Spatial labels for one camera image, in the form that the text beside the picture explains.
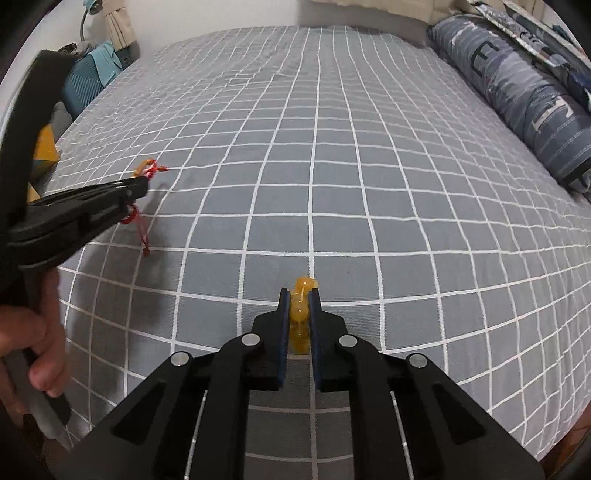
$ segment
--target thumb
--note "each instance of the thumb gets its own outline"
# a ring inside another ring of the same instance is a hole
[[[39,342],[46,328],[45,321],[29,309],[0,306],[0,357]]]

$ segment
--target beige curtain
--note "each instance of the beige curtain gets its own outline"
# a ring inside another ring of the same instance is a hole
[[[103,12],[105,12],[107,34],[115,51],[137,40],[129,14],[125,9],[125,0],[103,0]]]
[[[469,4],[463,0],[314,0],[337,5],[359,5],[360,7],[378,8],[395,15],[411,17],[434,25],[449,17],[453,11],[469,11]],[[494,8],[505,10],[502,0],[486,2]],[[514,3],[526,9],[538,20],[544,13],[543,0],[514,0]]]

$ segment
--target bed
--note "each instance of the bed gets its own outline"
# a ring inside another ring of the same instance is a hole
[[[591,206],[430,48],[348,27],[222,31],[125,70],[48,192],[169,167],[60,267],[73,441],[172,352],[217,350],[296,277],[381,351],[423,352],[534,456],[589,402]],[[352,478],[348,399],[253,393],[245,478]]]

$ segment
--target gray patterned blanket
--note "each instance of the gray patterned blanket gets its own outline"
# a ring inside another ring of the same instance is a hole
[[[123,72],[59,142],[55,192],[170,168],[61,266],[72,439],[171,352],[246,332],[299,275],[391,355],[437,362],[537,457],[591,388],[591,206],[571,198],[429,48],[351,28],[173,44]],[[352,477],[345,395],[251,397],[246,478]]]

